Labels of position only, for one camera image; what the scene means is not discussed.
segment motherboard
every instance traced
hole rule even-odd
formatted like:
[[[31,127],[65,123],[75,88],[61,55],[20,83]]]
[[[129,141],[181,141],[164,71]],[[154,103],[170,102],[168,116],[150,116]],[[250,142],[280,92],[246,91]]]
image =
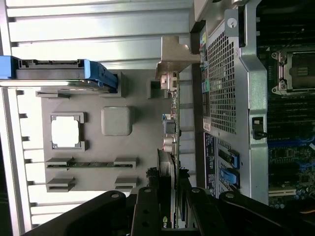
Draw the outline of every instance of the motherboard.
[[[293,76],[291,81],[285,79],[288,78],[286,70],[290,74],[297,70],[305,80],[310,75],[310,67],[292,63],[290,68],[285,68],[288,58],[279,58],[283,51],[295,54],[292,47],[268,45],[258,49],[268,73],[269,206],[276,209],[315,198],[315,93],[309,86],[292,87],[298,84]],[[303,54],[299,52],[306,50],[296,51],[301,57]]]

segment label sticker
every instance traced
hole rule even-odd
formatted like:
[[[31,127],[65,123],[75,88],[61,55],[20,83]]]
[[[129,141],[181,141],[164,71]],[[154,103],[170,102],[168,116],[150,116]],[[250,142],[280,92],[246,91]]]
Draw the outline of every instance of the label sticker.
[[[206,119],[204,118],[203,119],[203,129],[207,130],[207,131],[211,131],[210,129],[210,120],[209,119]]]

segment ventilation holes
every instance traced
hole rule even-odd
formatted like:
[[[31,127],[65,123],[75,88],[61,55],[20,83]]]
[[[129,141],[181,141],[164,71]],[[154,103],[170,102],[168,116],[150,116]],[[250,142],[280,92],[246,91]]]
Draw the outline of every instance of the ventilation holes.
[[[225,32],[209,46],[208,59],[211,126],[236,134],[234,44]]]

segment metal bracket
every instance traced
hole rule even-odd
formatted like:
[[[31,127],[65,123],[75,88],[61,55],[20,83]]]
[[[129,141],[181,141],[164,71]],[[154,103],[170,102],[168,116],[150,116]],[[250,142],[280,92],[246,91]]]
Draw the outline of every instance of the metal bracket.
[[[200,54],[194,55],[189,47],[179,43],[178,36],[162,37],[161,61],[157,63],[156,80],[168,72],[181,72],[193,63],[200,63]]]

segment metal side panel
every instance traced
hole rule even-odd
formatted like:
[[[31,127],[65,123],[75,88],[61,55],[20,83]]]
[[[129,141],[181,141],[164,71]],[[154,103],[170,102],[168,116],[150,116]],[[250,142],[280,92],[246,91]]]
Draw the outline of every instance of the metal side panel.
[[[239,49],[238,30],[233,31],[227,23],[229,14],[235,12],[225,14],[225,20],[207,41],[210,79],[207,132],[239,152],[241,193],[268,203],[267,142],[265,138],[255,140],[252,131],[252,118],[262,118],[266,130],[267,113],[267,73],[255,49],[255,8],[259,2],[250,1],[245,6],[244,48]]]

